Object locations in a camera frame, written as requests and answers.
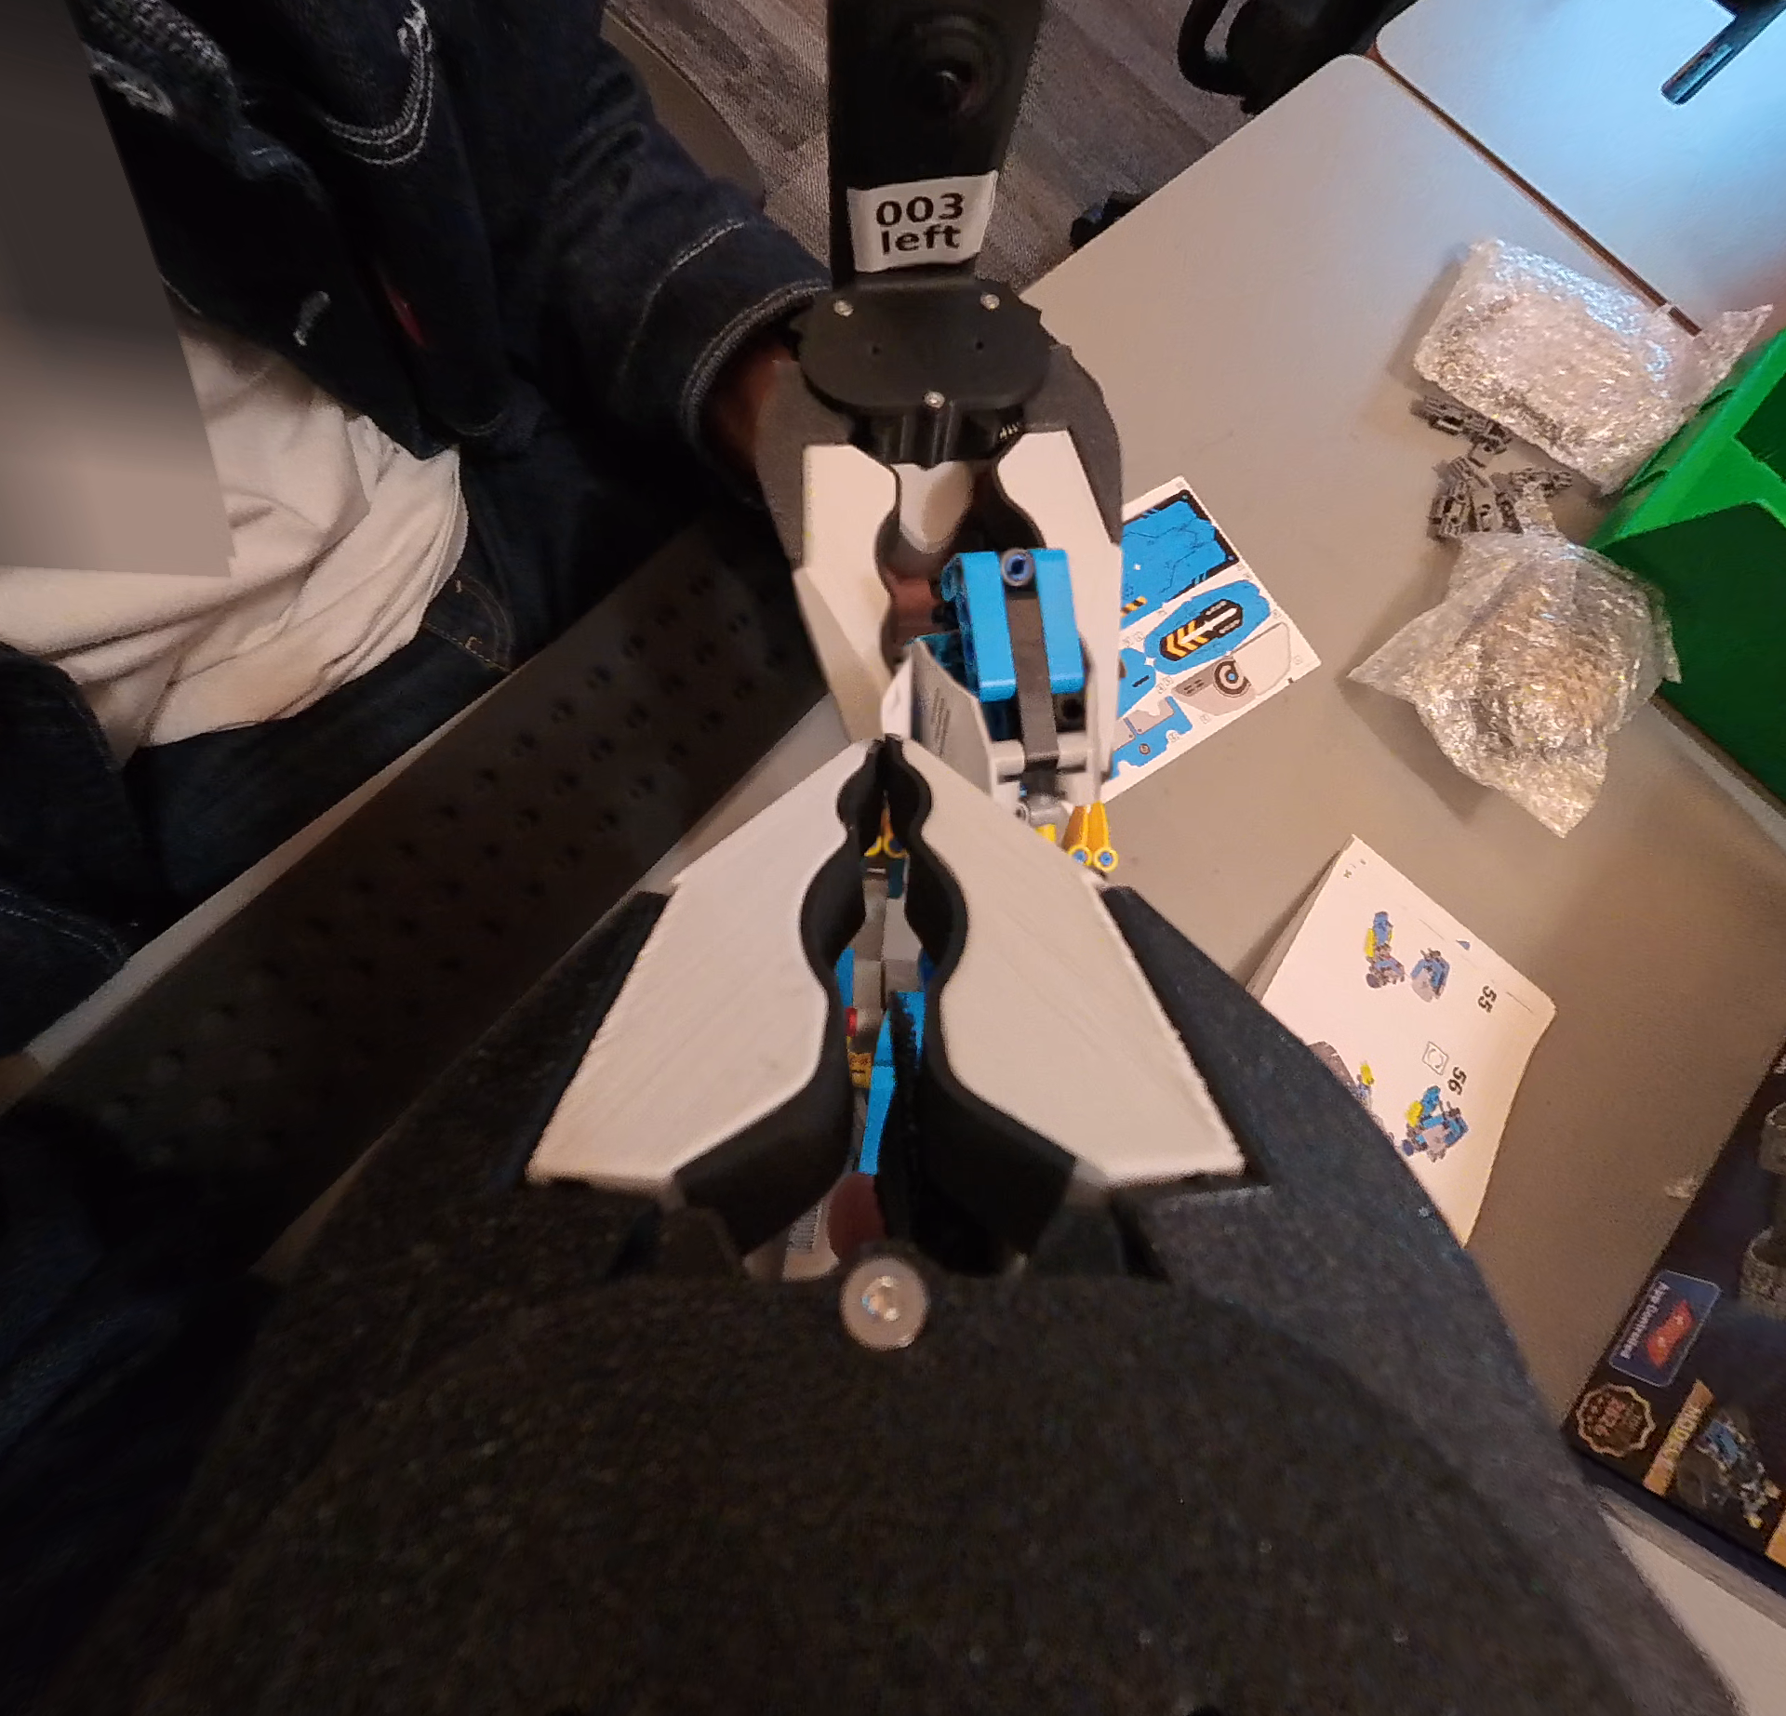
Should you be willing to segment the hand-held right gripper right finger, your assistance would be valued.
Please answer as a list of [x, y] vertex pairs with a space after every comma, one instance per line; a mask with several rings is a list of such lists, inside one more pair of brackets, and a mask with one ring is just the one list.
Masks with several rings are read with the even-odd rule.
[[1063, 1205], [1245, 1173], [1096, 877], [931, 751], [884, 738], [906, 916], [931, 967], [914, 1075], [926, 1189], [1027, 1255]]

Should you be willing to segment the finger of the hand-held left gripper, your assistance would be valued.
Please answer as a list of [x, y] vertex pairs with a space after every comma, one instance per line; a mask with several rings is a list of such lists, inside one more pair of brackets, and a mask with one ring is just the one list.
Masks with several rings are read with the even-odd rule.
[[[1014, 439], [1014, 447], [992, 463], [992, 492], [1014, 509], [1016, 542], [1032, 565], [1043, 548], [1063, 554], [1073, 604], [1073, 632], [1057, 632], [1043, 616], [1034, 574], [1003, 599], [1016, 684], [1014, 705], [1021, 794], [1096, 803], [1120, 658], [1120, 542], [1106, 538], [1106, 520], [1063, 428]], [[1082, 690], [1073, 694], [1080, 719], [1062, 719], [1062, 694], [1052, 694], [1052, 645], [1069, 642], [1082, 655]]]
[[891, 593], [877, 565], [879, 527], [901, 512], [901, 475], [868, 453], [800, 453], [798, 607], [848, 738], [914, 733], [914, 690], [879, 655]]

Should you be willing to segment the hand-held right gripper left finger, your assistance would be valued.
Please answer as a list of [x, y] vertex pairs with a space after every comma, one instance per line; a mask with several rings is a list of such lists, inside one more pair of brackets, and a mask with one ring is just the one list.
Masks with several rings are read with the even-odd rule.
[[877, 831], [868, 738], [675, 877], [525, 1182], [710, 1210], [740, 1255], [834, 1189], [851, 1141], [839, 957]]

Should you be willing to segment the blue grey building-block toy robot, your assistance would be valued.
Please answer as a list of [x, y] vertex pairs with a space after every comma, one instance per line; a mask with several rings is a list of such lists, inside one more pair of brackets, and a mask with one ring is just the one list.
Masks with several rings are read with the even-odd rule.
[[873, 1082], [879, 1173], [1014, 1249], [1150, 1169], [1150, 983], [1100, 906], [1100, 679], [1062, 548], [955, 552], [884, 694], [877, 859], [908, 972]]

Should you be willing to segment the blue sticker sheet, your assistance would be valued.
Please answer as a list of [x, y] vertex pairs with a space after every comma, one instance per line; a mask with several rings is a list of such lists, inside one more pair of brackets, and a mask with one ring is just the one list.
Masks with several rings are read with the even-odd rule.
[[1106, 794], [1318, 668], [1232, 538], [1172, 475], [1126, 509]]

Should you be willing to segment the person's left forearm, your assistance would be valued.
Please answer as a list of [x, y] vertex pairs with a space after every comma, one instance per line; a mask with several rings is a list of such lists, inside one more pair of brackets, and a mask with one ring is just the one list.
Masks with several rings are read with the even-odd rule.
[[472, 176], [508, 374], [571, 422], [679, 441], [746, 486], [750, 453], [707, 415], [723, 368], [824, 288], [821, 264], [640, 113]]

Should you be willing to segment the grey desk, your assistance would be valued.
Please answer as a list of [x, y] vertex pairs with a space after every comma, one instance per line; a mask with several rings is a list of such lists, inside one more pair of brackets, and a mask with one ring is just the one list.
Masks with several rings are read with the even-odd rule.
[[1555, 838], [1351, 684], [1446, 585], [1410, 347], [1473, 242], [1610, 276], [1522, 183], [1345, 57], [1032, 288], [1100, 381], [1126, 492], [1188, 475], [1318, 668], [1113, 803], [1120, 877], [1252, 974], [1363, 832], [1555, 997], [1473, 1221], [1557, 1408], [1783, 1041], [1777, 813], [1662, 713]]

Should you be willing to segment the person's left hand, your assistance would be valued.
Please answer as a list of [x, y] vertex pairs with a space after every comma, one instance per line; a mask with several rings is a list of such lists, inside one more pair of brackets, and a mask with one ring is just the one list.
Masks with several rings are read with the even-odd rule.
[[793, 368], [780, 334], [754, 334], [723, 360], [701, 402], [701, 441], [746, 492], [758, 486], [758, 422], [780, 368]]

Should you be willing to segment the black perforated board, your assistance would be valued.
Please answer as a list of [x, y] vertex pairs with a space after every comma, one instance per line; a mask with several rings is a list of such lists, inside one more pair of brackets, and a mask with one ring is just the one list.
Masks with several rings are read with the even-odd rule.
[[786, 554], [701, 520], [6, 1113], [105, 1229], [259, 1256], [821, 704]]

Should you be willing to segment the white instruction booklet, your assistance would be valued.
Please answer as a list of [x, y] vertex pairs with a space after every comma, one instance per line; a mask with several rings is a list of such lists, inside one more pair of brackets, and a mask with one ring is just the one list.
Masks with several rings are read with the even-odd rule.
[[1552, 992], [1363, 838], [1343, 844], [1249, 989], [1471, 1240]]

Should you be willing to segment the pile of grey track links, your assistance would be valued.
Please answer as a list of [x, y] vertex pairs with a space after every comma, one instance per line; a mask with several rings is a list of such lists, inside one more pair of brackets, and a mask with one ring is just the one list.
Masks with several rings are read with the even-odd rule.
[[1467, 542], [1467, 538], [1540, 538], [1555, 533], [1555, 509], [1563, 492], [1574, 492], [1574, 472], [1557, 467], [1497, 467], [1497, 455], [1513, 447], [1513, 434], [1449, 402], [1449, 397], [1415, 397], [1410, 403], [1422, 422], [1456, 439], [1461, 453], [1435, 467], [1435, 492], [1426, 506], [1426, 533], [1435, 542]]

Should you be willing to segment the bubble wrap bag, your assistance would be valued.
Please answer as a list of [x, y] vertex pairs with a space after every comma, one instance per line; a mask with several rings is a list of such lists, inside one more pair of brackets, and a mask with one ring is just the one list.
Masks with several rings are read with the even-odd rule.
[[1473, 242], [1415, 347], [1422, 381], [1622, 492], [1735, 374], [1773, 308], [1681, 328], [1668, 308], [1509, 242]]
[[1467, 779], [1568, 832], [1678, 651], [1638, 574], [1557, 533], [1486, 533], [1461, 542], [1442, 604], [1351, 679], [1410, 704]]

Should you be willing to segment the black office chair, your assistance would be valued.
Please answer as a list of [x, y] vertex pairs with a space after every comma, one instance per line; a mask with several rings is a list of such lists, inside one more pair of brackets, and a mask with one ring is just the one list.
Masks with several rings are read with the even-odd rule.
[[1179, 70], [1252, 118], [1323, 59], [1367, 53], [1415, 0], [1192, 0]]

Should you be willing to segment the person's white shirt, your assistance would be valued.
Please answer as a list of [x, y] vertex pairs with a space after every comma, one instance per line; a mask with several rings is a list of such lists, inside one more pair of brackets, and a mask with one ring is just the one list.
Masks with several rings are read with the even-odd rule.
[[289, 719], [376, 668], [461, 559], [458, 453], [412, 455], [289, 360], [172, 311], [226, 574], [0, 574], [0, 634], [75, 679], [112, 752]]

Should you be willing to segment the person's dark denim jacket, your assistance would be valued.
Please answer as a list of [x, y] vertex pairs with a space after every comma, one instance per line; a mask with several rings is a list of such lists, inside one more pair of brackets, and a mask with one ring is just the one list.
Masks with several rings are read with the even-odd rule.
[[[406, 453], [533, 439], [553, 403], [496, 342], [472, 163], [587, 118], [655, 118], [602, 38], [608, 0], [67, 5], [159, 276], [191, 315], [296, 364]], [[584, 428], [652, 472], [679, 447]]]

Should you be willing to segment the green storage bin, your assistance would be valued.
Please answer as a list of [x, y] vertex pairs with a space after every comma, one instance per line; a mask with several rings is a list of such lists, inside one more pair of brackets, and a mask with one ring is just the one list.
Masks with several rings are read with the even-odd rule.
[[1629, 475], [1592, 548], [1662, 593], [1678, 651], [1662, 704], [1786, 794], [1783, 334]]

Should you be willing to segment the dark blue robot kit box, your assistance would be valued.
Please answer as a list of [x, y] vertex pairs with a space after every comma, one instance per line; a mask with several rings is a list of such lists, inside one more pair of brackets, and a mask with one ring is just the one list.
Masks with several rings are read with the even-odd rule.
[[1557, 1439], [1633, 1507], [1786, 1582], [1786, 1057], [1739, 1113]]

